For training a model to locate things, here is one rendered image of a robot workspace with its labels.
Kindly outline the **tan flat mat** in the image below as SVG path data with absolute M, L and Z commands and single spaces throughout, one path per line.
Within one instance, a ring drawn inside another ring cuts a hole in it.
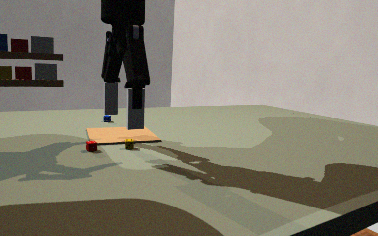
M 127 130 L 126 127 L 86 128 L 90 141 L 97 145 L 125 144 L 125 139 L 134 143 L 161 142 L 161 139 L 144 126 L 144 129 Z

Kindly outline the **blue die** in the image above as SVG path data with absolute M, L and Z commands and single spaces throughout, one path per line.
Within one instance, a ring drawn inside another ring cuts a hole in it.
M 110 122 L 110 121 L 111 121 L 111 116 L 105 115 L 104 122 Z

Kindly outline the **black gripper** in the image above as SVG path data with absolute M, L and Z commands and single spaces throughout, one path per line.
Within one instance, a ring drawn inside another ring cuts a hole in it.
M 144 45 L 145 0 L 101 0 L 106 32 L 102 78 L 104 115 L 118 114 L 118 82 L 123 62 L 127 81 L 126 128 L 144 129 L 145 85 L 150 76 Z M 144 77 L 143 77 L 144 76 Z

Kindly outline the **yellow die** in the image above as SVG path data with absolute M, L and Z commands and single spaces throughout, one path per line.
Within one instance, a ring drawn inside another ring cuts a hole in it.
M 125 149 L 134 149 L 134 139 L 125 139 Z

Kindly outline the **red die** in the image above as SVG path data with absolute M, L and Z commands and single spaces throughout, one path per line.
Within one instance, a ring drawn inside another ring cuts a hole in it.
M 88 152 L 97 151 L 97 142 L 96 141 L 86 141 L 86 150 Z

